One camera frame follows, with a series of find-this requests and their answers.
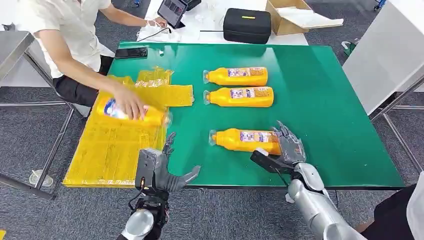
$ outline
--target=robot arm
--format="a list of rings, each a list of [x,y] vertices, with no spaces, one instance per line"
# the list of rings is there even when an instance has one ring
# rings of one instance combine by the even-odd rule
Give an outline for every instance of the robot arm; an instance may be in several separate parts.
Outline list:
[[[174,149],[171,145],[175,132],[166,139],[162,151],[145,148],[138,155],[135,187],[140,192],[135,207],[129,201],[131,216],[118,240],[157,240],[161,236],[162,227],[169,218],[168,196],[170,192],[181,190],[199,175],[200,166],[195,166],[184,176],[175,176],[168,172],[168,162]]]
[[[253,152],[250,159],[270,173],[290,174],[289,202],[294,202],[308,228],[319,240],[366,240],[343,219],[331,201],[317,169],[306,163],[302,141],[285,125],[273,128],[278,137],[281,156],[272,157],[263,149]]]

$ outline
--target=green tabletop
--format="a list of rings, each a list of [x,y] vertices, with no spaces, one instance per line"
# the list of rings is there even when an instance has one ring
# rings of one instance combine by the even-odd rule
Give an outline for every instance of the green tabletop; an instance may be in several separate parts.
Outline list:
[[[137,42],[119,47],[142,46],[148,48],[147,58],[116,59],[109,74],[135,81],[140,70],[159,66],[174,71],[172,84],[193,85],[193,106],[172,107],[168,129],[176,132],[169,171],[183,175],[201,166],[192,186],[284,186],[278,175],[252,162],[249,152],[208,143],[210,130],[269,130],[277,120],[302,139],[306,160],[316,166],[326,187],[404,186],[330,47]],[[220,86],[204,84],[202,72],[220,67],[266,67],[273,105],[204,105],[204,90]]]

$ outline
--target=tablet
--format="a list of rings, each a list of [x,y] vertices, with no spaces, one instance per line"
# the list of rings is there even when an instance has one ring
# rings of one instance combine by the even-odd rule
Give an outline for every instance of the tablet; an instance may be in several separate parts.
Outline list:
[[[157,14],[165,19],[173,29],[183,27],[181,18],[187,10],[187,3],[183,0],[163,0]]]

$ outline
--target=black zipper case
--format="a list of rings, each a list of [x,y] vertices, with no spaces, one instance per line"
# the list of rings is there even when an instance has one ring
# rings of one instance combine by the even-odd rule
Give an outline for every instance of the black zipper case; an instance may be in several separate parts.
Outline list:
[[[229,8],[223,32],[227,41],[266,44],[271,35],[271,15],[267,11]]]

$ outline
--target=orange plastic bottle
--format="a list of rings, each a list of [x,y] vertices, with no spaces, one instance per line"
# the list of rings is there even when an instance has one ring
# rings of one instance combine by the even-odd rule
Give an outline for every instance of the orange plastic bottle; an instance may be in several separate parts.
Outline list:
[[[96,109],[100,115],[109,116],[112,118],[128,120],[126,115],[116,104],[114,98],[100,99]],[[152,106],[144,106],[144,118],[136,120],[138,124],[143,126],[169,126],[172,122],[172,115],[170,112],[163,112],[157,110]]]
[[[221,107],[267,108],[274,102],[274,92],[269,86],[227,88],[203,92],[204,104]]]
[[[266,67],[224,68],[203,71],[203,82],[228,86],[265,86],[268,81]]]
[[[209,143],[228,150],[253,152],[262,148],[270,154],[281,155],[278,138],[273,131],[240,130],[229,128],[225,131],[209,132]]]

